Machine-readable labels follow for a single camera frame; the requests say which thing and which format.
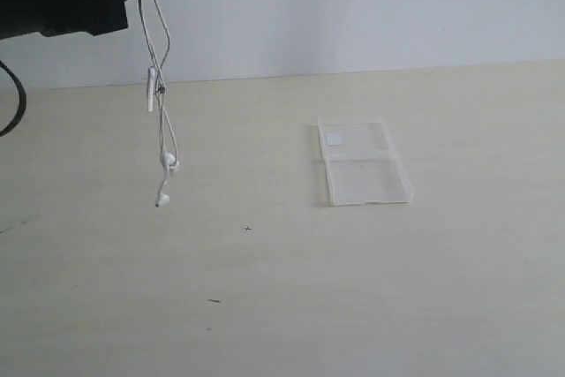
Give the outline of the white wired earphones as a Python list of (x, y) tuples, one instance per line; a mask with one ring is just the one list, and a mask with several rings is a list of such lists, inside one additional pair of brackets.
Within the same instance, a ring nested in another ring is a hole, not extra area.
[(151, 61), (151, 64), (147, 69), (147, 111), (151, 113), (154, 108), (157, 108), (159, 114), (158, 141), (159, 162), (162, 167), (162, 179), (156, 191), (154, 206), (165, 207), (170, 203), (170, 196), (165, 192), (165, 190), (170, 177), (179, 170), (180, 160), (177, 137), (167, 111), (168, 87), (163, 72), (164, 65), (167, 63), (167, 59), (169, 58), (172, 40), (169, 26), (167, 25), (159, 0), (152, 1), (160, 20), (166, 41), (165, 50), (161, 57), (157, 54), (148, 30), (143, 0), (137, 0), (137, 5), (139, 19)]

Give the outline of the clear plastic storage case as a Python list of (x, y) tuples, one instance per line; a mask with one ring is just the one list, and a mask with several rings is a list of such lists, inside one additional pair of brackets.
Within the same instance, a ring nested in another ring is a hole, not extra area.
[(414, 188), (383, 121), (319, 120), (318, 136), (332, 206), (412, 202)]

